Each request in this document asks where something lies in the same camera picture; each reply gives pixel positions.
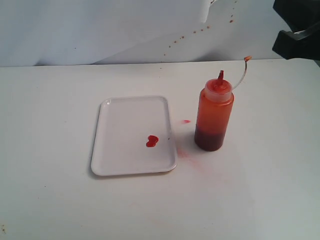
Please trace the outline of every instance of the plastic tray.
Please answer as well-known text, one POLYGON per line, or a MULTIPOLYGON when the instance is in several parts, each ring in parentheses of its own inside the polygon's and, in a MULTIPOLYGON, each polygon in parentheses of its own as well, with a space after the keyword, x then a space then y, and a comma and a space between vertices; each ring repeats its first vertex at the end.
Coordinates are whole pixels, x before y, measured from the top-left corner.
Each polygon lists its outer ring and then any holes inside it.
POLYGON ((93 173, 163 173, 176 167, 176 159, 164 97, 109 98, 101 104, 91 160, 93 173), (150 135, 159 138, 154 147, 146 146, 150 135))

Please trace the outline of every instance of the white surface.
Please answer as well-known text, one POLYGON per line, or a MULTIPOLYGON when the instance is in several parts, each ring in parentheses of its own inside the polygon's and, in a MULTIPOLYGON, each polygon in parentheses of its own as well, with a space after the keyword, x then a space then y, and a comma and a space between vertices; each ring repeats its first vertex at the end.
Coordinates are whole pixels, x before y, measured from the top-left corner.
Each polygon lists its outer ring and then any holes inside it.
POLYGON ((243 61, 0 68, 0 239, 318 240, 320 68, 248 65, 216 152, 193 142, 199 93, 243 61), (177 167, 95 178, 100 103, 143 95, 169 102, 177 167))
POLYGON ((101 104, 91 161, 96 175, 163 173, 176 165, 164 97, 109 98, 101 104), (159 138, 154 147, 146 147, 150 135, 159 138))
POLYGON ((279 57, 273 44, 289 28, 274 0, 219 0, 207 18, 209 2, 2 0, 0 66, 279 57))

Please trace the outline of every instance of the plastic condiment bottle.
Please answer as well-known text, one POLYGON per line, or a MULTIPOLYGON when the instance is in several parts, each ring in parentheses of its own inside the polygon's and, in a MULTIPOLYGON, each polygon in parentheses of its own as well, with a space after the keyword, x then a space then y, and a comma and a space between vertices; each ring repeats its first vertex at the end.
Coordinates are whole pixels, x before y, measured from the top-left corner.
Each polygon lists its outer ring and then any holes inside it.
POLYGON ((216 151, 224 143, 235 99, 232 90, 224 80, 224 71, 220 71, 219 77, 207 81, 200 93, 194 141, 205 151, 216 151))

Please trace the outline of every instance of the white table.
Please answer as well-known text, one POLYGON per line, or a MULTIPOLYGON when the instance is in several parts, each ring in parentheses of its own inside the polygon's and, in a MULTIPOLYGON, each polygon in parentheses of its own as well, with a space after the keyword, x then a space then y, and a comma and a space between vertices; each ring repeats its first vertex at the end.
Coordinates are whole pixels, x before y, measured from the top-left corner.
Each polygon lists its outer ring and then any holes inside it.
POLYGON ((320 68, 252 60, 224 145, 193 142, 198 97, 243 61, 0 68, 0 240, 318 240, 320 68), (96 178, 100 103, 168 99, 168 174, 96 178), (181 124, 181 120, 191 120, 181 124))

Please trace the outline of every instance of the sauce splatter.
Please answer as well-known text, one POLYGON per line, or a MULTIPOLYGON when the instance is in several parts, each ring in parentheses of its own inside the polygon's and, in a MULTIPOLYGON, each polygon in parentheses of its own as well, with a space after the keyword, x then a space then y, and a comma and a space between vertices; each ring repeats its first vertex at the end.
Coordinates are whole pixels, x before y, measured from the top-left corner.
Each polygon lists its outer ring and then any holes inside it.
POLYGON ((148 142, 145 144, 148 148, 153 148, 156 146, 157 142, 159 141, 159 138, 154 135, 148 136, 148 142))
POLYGON ((189 123, 191 123, 191 121, 190 120, 182 120, 181 123, 182 124, 189 124, 189 123))

